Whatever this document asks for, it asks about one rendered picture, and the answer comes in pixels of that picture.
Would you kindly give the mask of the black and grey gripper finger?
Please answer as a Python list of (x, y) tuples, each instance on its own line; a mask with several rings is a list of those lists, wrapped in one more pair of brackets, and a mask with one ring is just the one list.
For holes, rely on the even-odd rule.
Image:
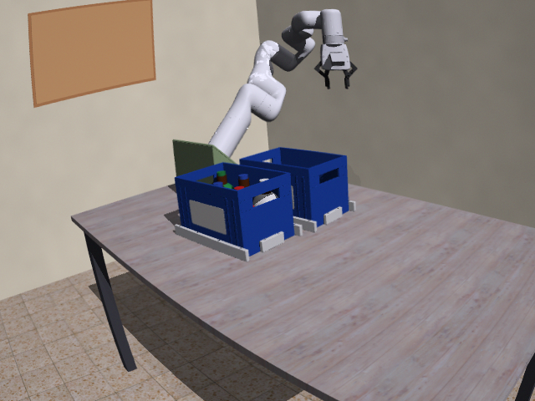
[(350, 62), (350, 66), (352, 67), (352, 69), (348, 72), (347, 70), (343, 70), (344, 73), (346, 73), (345, 75), (345, 78), (344, 78), (344, 84), (345, 84), (345, 81), (346, 81), (346, 84), (345, 84), (345, 88), (348, 89), (349, 88), (349, 77), (357, 70), (357, 67), (355, 67), (351, 62)]
[(318, 63), (318, 65), (314, 68), (318, 73), (320, 73), (325, 78), (325, 87), (328, 87), (330, 89), (330, 83), (329, 83), (329, 70), (325, 70), (325, 72), (321, 71), (319, 68), (322, 66), (321, 61)]

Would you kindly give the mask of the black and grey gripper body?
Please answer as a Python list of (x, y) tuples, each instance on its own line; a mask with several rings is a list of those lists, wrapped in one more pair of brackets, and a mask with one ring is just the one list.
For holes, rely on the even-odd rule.
[[(345, 66), (332, 66), (329, 58), (330, 52), (342, 52)], [(324, 70), (349, 70), (350, 61), (346, 44), (344, 43), (323, 43), (320, 48), (321, 68)]]

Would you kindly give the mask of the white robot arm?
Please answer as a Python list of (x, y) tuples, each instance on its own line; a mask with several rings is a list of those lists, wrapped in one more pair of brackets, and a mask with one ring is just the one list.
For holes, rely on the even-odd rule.
[(250, 109), (258, 118), (271, 122), (282, 108), (286, 89), (272, 77), (271, 62), (284, 71), (294, 70), (314, 49), (315, 42), (310, 38), (314, 29), (323, 28), (323, 43), (348, 41), (343, 35), (341, 13), (337, 9), (302, 11), (293, 16), (291, 25), (283, 30), (282, 39), (298, 52), (294, 55), (270, 40), (259, 46), (247, 84), (238, 90), (231, 108), (208, 143), (229, 158), (251, 124)]

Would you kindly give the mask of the blue plastic crate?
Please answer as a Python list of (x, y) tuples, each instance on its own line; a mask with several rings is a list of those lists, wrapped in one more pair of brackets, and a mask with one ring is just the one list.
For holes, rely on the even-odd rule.
[(317, 221), (317, 227), (324, 214), (349, 211), (347, 155), (278, 147), (255, 154), (247, 165), (290, 173), (293, 216)]
[[(248, 174), (250, 186), (234, 190), (196, 181), (213, 175), (215, 183), (219, 170), (233, 187), (240, 174)], [(278, 198), (253, 207), (252, 198), (268, 191)], [(280, 231), (284, 240), (294, 236), (288, 172), (222, 162), (187, 173), (176, 194), (181, 226), (248, 249), (249, 256), (260, 252), (261, 240)]]

